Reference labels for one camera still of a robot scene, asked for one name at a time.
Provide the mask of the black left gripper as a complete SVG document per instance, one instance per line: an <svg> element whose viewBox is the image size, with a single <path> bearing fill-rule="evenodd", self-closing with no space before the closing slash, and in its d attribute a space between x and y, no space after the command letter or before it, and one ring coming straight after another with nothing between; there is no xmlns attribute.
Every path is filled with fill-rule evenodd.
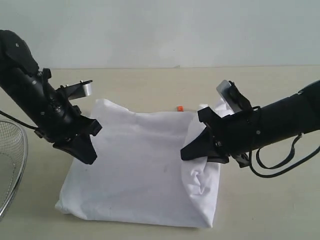
<svg viewBox="0 0 320 240"><path fill-rule="evenodd" d="M91 142L90 135L96 136L102 125L93 118L82 115L77 105L72 105L64 118L49 120L34 133L41 139L52 143L61 150L86 165L92 165L97 159L97 153Z"/></svg>

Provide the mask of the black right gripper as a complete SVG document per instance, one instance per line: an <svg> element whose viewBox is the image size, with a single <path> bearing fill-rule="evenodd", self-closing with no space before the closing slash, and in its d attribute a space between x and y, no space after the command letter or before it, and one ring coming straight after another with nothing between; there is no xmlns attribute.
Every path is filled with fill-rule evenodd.
<svg viewBox="0 0 320 240"><path fill-rule="evenodd" d="M207 157L207 162L227 164L229 157L232 157L239 167L249 166L250 158L246 153L253 150L254 138L260 130L261 109L244 110L220 117L207 106L198 110L197 115L209 130L204 129L180 150L183 161Z"/></svg>

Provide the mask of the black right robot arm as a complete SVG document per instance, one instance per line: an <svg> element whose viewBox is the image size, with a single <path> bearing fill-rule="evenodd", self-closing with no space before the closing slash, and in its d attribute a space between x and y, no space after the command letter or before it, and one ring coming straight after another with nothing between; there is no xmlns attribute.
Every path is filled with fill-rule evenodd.
<svg viewBox="0 0 320 240"><path fill-rule="evenodd" d="M248 152L320 128L319 81L264 107L253 107L232 81L223 80L216 90L234 113L220 117L210 107L199 110L205 128L181 149L183 161L207 157L226 164L233 157L244 168Z"/></svg>

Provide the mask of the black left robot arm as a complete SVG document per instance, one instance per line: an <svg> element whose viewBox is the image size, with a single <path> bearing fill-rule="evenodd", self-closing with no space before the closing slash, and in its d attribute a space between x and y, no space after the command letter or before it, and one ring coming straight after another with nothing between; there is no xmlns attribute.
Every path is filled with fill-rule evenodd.
<svg viewBox="0 0 320 240"><path fill-rule="evenodd" d="M92 94L91 80L54 89L49 68L40 69L26 44L10 30L0 32L0 87L35 123L35 134L86 165L97 159L91 137L102 129L71 100Z"/></svg>

